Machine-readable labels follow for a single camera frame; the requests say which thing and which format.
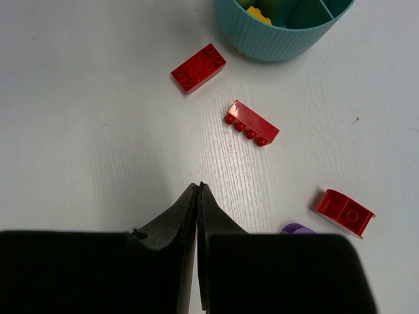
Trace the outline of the purple rounded lego brick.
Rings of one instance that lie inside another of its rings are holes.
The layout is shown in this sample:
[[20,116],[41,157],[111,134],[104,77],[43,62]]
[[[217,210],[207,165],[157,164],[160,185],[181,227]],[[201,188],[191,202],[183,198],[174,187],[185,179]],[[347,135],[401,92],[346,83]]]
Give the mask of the purple rounded lego brick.
[[280,231],[281,235],[301,235],[301,234],[316,234],[315,231],[303,226],[299,223],[290,223],[285,225]]

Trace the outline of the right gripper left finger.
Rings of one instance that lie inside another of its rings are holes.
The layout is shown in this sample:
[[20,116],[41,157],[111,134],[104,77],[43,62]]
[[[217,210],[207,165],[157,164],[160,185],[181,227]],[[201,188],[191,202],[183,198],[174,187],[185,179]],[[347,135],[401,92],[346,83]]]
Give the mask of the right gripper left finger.
[[1,232],[1,312],[187,313],[197,196],[129,232]]

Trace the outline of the light green square lego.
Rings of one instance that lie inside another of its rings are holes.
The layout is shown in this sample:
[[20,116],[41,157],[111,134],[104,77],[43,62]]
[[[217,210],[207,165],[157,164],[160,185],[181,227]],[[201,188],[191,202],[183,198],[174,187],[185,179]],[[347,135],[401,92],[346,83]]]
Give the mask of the light green square lego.
[[244,9],[253,6],[268,17],[279,14],[288,3],[287,0],[237,0],[236,2]]

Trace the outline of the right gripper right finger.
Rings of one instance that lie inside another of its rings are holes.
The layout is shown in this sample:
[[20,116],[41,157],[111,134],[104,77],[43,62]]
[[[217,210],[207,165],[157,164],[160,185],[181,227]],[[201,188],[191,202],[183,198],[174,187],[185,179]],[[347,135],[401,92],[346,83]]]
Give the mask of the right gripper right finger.
[[206,313],[376,313],[352,244],[336,234],[250,234],[201,183],[198,279]]

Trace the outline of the orange square lego brick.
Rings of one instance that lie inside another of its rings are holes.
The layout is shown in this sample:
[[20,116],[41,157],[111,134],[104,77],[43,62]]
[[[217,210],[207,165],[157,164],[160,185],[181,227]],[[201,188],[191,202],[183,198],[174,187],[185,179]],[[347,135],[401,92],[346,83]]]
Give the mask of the orange square lego brick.
[[247,9],[247,13],[248,13],[248,14],[250,14],[252,17],[256,18],[257,20],[259,20],[259,21],[263,22],[263,23],[266,23],[266,24],[268,24],[268,25],[272,25],[272,21],[271,21],[271,19],[270,19],[270,18],[265,17],[265,16],[262,14],[261,10],[260,10],[260,9],[258,9],[258,8],[256,8],[256,7],[254,7],[254,6],[250,6],[250,7]]

